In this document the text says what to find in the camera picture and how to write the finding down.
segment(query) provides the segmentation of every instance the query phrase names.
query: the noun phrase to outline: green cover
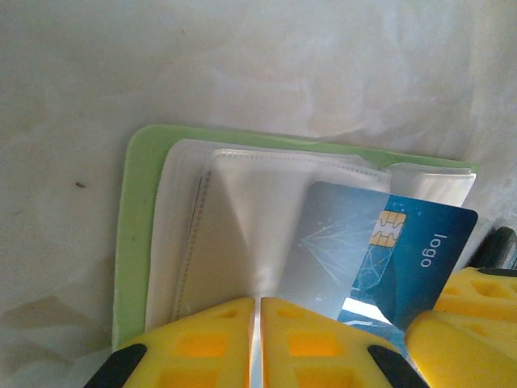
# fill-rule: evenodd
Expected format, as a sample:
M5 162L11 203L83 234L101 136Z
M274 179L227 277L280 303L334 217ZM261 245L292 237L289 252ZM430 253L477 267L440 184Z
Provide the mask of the green cover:
M154 201L169 149L182 139L281 150L355 154L382 168L394 163L410 162L436 167L468 167L475 170L475 166L467 162L395 154L315 140L176 125L145 127L129 142L124 168L116 243L112 338L114 349L118 349L123 342L144 331Z

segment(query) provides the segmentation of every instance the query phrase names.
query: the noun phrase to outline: card chip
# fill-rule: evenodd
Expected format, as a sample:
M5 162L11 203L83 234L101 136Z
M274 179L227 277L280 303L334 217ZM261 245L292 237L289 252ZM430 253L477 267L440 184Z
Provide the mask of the card chip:
M370 244L388 248L395 247L405 221L404 213L383 210L373 228Z

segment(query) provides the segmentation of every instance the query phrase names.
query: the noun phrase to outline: blue credit card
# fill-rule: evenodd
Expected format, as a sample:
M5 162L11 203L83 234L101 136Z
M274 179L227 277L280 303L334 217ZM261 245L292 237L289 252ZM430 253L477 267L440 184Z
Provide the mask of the blue credit card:
M468 209L314 183L279 294L334 318L351 297L405 330L434 307L476 221Z

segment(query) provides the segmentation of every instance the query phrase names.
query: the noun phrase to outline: credit card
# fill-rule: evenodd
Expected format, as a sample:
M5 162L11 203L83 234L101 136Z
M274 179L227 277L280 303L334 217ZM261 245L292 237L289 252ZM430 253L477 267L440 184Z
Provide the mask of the credit card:
M316 182L279 295L333 318L350 298L405 330L433 308L476 221L469 209Z

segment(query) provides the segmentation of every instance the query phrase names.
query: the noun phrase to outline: white fabric background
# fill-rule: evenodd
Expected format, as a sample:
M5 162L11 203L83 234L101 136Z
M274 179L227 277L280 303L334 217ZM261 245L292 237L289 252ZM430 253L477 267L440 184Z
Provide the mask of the white fabric background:
M4 0L0 386L82 386L107 356L145 124L478 162L467 205L517 226L516 26L511 0Z

